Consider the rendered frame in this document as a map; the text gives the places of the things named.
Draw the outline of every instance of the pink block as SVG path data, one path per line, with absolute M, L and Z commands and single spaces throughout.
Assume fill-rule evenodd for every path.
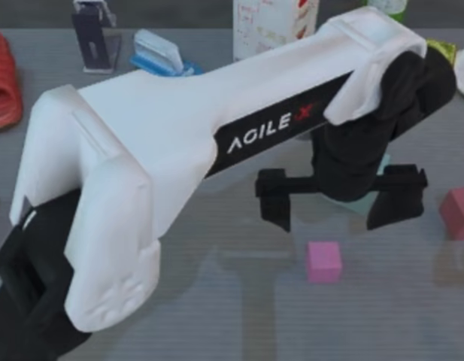
M 464 240 L 464 187 L 451 190 L 442 202 L 439 213 L 454 241 Z
M 309 242 L 308 280 L 311 283 L 338 282 L 342 273 L 340 247 L 336 242 Z

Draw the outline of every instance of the table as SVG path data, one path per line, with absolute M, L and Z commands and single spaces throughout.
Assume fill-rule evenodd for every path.
M 69 29 L 3 31 L 11 42 L 26 114 L 0 133 L 0 246 L 27 119 L 39 95 L 104 76 L 81 71 Z M 464 29 L 420 29 L 464 47 Z M 205 70 L 232 59 L 229 30 L 162 30 Z M 132 30 L 117 74 L 131 70 Z M 310 146 L 293 140 L 273 167 L 309 174 Z M 152 299 L 95 334 L 63 361 L 463 361 L 464 242 L 447 242 L 438 204 L 464 186 L 464 98 L 457 96 L 389 149 L 394 163 L 427 170 L 425 214 L 365 231 L 365 220 L 321 196 L 293 196 L 291 234 L 259 219 L 255 175 L 224 190 L 204 184 L 162 239 L 162 278 Z M 342 281 L 310 285 L 308 241 L 339 241 Z

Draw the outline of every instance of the white box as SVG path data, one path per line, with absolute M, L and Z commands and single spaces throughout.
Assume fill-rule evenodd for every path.
M 234 0 L 235 61 L 315 33 L 320 0 Z

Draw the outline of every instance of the bottle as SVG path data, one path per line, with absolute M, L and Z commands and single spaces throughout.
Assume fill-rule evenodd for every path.
M 373 6 L 398 22 L 404 20 L 408 0 L 362 0 L 365 6 Z
M 315 33 L 320 0 L 234 0 L 234 60 Z

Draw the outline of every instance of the black label panel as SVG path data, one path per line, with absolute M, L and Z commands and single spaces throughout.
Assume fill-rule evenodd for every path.
M 350 73 L 226 124 L 215 133 L 217 159 L 207 177 L 326 122 L 323 112 Z

